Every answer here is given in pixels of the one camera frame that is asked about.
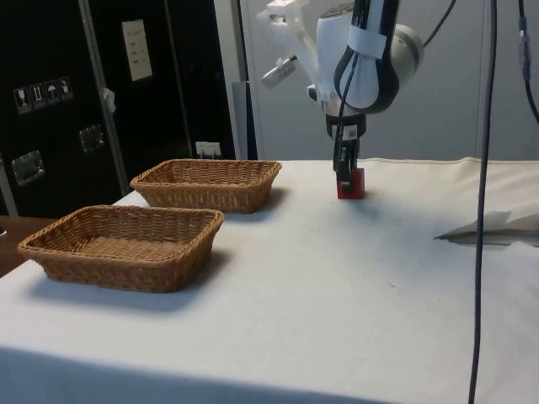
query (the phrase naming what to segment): brown basket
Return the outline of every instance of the brown basket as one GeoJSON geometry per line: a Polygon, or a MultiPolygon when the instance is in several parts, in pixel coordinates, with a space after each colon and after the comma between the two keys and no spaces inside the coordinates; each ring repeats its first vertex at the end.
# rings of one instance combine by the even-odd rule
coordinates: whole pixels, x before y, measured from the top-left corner
{"type": "Polygon", "coordinates": [[[279,162],[168,160],[133,178],[150,206],[252,213],[270,195],[279,162]]]}
{"type": "Polygon", "coordinates": [[[173,292],[208,260],[223,222],[216,210],[90,206],[19,244],[50,279],[173,292]]]}

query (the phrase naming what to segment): white wall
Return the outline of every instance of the white wall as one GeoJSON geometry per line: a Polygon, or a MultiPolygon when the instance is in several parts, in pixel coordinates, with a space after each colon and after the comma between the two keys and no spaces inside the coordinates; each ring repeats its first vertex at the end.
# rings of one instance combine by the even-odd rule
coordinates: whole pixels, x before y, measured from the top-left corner
{"type": "MultiPolygon", "coordinates": [[[[531,36],[531,88],[539,102],[539,3],[525,0],[528,30],[531,36]]],[[[539,125],[533,118],[526,98],[518,56],[518,2],[498,1],[498,59],[493,96],[493,120],[490,155],[500,160],[539,159],[539,125]]],[[[485,29],[490,29],[489,19],[485,29]]],[[[483,65],[487,66],[489,35],[485,35],[483,65]]],[[[487,71],[483,74],[486,85],[487,71]]]]}
{"type": "MultiPolygon", "coordinates": [[[[483,37],[483,32],[488,36],[488,1],[457,2],[425,50],[424,65],[413,81],[388,111],[368,117],[363,157],[456,159],[477,155],[478,133],[483,128],[480,107],[486,77],[487,55],[483,48],[488,38],[483,37]]],[[[323,113],[305,95],[310,83],[301,68],[273,90],[260,83],[275,60],[286,56],[285,50],[266,38],[256,21],[256,14],[267,2],[242,0],[259,155],[273,159],[330,158],[332,141],[325,135],[323,113]]],[[[311,0],[304,8],[307,30],[313,37],[318,16],[338,3],[343,1],[311,0]]],[[[448,3],[449,0],[402,0],[398,22],[413,27],[426,39],[448,3]]],[[[539,157],[538,128],[526,103],[516,54],[517,2],[499,3],[500,19],[504,21],[500,22],[492,156],[535,158],[539,157]]],[[[529,22],[532,30],[534,22],[536,26],[539,23],[539,6],[528,3],[528,14],[535,13],[529,22]]],[[[539,54],[539,47],[532,49],[539,54]]]]}

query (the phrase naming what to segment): metal frame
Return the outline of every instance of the metal frame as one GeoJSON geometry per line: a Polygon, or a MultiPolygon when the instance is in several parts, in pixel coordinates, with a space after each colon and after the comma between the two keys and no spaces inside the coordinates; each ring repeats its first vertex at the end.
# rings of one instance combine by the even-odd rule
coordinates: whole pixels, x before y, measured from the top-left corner
{"type": "Polygon", "coordinates": [[[0,191],[2,192],[3,201],[6,203],[8,213],[10,216],[18,216],[19,211],[15,204],[15,198],[9,185],[8,174],[6,173],[6,167],[4,166],[2,153],[0,152],[0,191]]]}
{"type": "Polygon", "coordinates": [[[110,113],[104,100],[104,89],[107,88],[107,83],[104,78],[103,65],[101,64],[101,56],[99,55],[98,41],[93,28],[92,13],[90,11],[89,0],[78,0],[78,6],[83,19],[84,34],[88,43],[88,51],[92,61],[93,76],[95,77],[95,85],[99,92],[99,103],[103,112],[104,123],[109,136],[110,149],[112,157],[115,161],[116,176],[120,185],[122,195],[129,193],[129,183],[125,174],[124,159],[121,155],[120,142],[118,141],[118,132],[114,122],[114,117],[110,113]]]}
{"type": "Polygon", "coordinates": [[[184,116],[184,130],[187,136],[187,145],[189,146],[189,156],[193,158],[193,145],[191,144],[191,136],[189,134],[189,125],[187,123],[187,111],[185,109],[184,91],[182,90],[182,82],[179,78],[179,66],[178,66],[178,54],[176,53],[176,43],[174,42],[174,35],[172,32],[172,21],[170,19],[170,10],[168,7],[168,0],[164,0],[165,14],[167,16],[167,31],[168,39],[170,40],[170,50],[172,51],[172,58],[174,63],[174,74],[176,76],[176,85],[178,86],[179,103],[182,109],[182,115],[184,116]]]}
{"type": "Polygon", "coordinates": [[[232,139],[236,158],[247,158],[243,155],[240,136],[246,136],[242,128],[241,114],[247,111],[244,105],[237,105],[238,97],[234,97],[234,88],[238,82],[245,82],[245,60],[243,59],[241,29],[239,25],[238,5],[235,0],[214,0],[216,9],[217,31],[221,47],[222,69],[227,85],[228,110],[232,127],[232,139]]]}

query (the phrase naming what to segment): white tape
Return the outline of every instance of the white tape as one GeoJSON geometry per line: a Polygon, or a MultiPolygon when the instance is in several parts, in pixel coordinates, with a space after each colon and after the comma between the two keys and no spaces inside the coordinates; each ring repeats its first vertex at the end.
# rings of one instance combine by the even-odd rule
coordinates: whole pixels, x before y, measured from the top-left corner
{"type": "Polygon", "coordinates": [[[350,26],[348,45],[354,51],[376,59],[381,59],[386,49],[385,35],[374,31],[367,31],[355,25],[350,26]]]}

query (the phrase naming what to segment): door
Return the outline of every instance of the door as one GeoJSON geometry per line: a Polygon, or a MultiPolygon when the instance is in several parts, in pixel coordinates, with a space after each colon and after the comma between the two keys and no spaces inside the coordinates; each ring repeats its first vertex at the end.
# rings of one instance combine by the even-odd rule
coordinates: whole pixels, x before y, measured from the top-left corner
{"type": "Polygon", "coordinates": [[[120,186],[77,2],[3,0],[1,9],[0,154],[19,214],[114,202],[120,186]]]}
{"type": "Polygon", "coordinates": [[[167,4],[191,142],[219,143],[221,157],[234,159],[214,0],[168,0],[167,4]]]}
{"type": "Polygon", "coordinates": [[[128,179],[190,157],[163,1],[89,0],[104,80],[128,179]]]}

